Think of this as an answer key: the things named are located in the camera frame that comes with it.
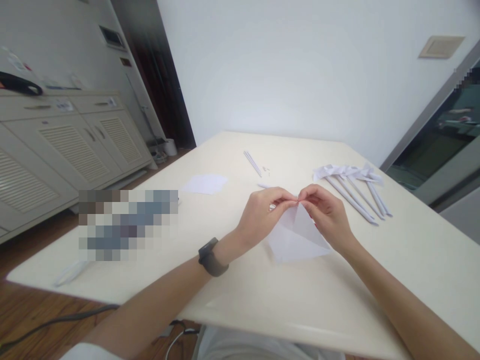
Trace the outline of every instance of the hand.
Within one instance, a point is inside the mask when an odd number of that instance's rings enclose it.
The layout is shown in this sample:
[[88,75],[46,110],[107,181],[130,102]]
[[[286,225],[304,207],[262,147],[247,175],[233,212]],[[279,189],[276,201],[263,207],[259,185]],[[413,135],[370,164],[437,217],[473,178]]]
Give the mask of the hand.
[[270,234],[284,212],[297,204],[297,198],[281,187],[252,192],[238,226],[213,248],[217,260],[226,265],[239,258]]
[[358,243],[350,229],[344,203],[320,185],[300,191],[298,201],[305,207],[320,233],[340,254]]

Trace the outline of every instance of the black item on counter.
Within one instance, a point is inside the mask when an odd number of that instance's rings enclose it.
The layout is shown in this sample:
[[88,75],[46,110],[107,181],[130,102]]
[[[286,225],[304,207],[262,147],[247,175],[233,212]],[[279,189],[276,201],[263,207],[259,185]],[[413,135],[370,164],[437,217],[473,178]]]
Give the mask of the black item on counter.
[[36,83],[6,72],[0,71],[0,83],[5,89],[24,95],[38,96],[44,93]]

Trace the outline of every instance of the cabinet door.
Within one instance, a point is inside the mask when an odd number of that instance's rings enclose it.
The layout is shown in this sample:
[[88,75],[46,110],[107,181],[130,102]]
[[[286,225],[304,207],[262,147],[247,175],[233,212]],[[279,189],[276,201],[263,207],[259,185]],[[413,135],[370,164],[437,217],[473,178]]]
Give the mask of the cabinet door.
[[5,125],[77,190],[94,189],[121,174],[79,115],[9,121]]
[[0,226],[8,231],[79,196],[0,123]]
[[123,110],[82,115],[123,172],[151,159],[144,140]]

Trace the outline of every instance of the wooden floor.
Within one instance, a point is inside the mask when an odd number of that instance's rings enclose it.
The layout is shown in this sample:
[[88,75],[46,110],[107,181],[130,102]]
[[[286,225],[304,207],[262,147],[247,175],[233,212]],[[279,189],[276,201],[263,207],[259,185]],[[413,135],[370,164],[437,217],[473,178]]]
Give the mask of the wooden floor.
[[[158,170],[149,170],[147,174],[124,189],[135,188],[187,152],[188,150],[180,150],[177,156],[169,157],[166,163],[159,165]],[[0,344],[13,341],[51,319],[94,310],[104,305],[6,281],[6,276],[11,270],[76,227],[78,223],[78,215],[65,210],[0,244]],[[1,360],[59,359],[105,319],[110,312],[107,311],[81,321],[57,323],[46,327],[6,352]],[[200,325],[191,321],[186,323],[189,328],[200,328]],[[180,325],[175,326],[169,337],[153,341],[137,359],[164,359],[170,343],[181,331]],[[172,347],[169,359],[190,360],[196,342],[196,335],[180,337]],[[353,356],[347,356],[347,359],[361,360],[361,358]]]

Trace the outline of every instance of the glass door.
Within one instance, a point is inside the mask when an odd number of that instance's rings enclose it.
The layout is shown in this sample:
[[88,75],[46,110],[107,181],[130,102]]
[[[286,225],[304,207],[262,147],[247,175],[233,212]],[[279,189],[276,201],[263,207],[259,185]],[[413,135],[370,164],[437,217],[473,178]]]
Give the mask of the glass door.
[[386,173],[426,204],[480,168],[480,61]]

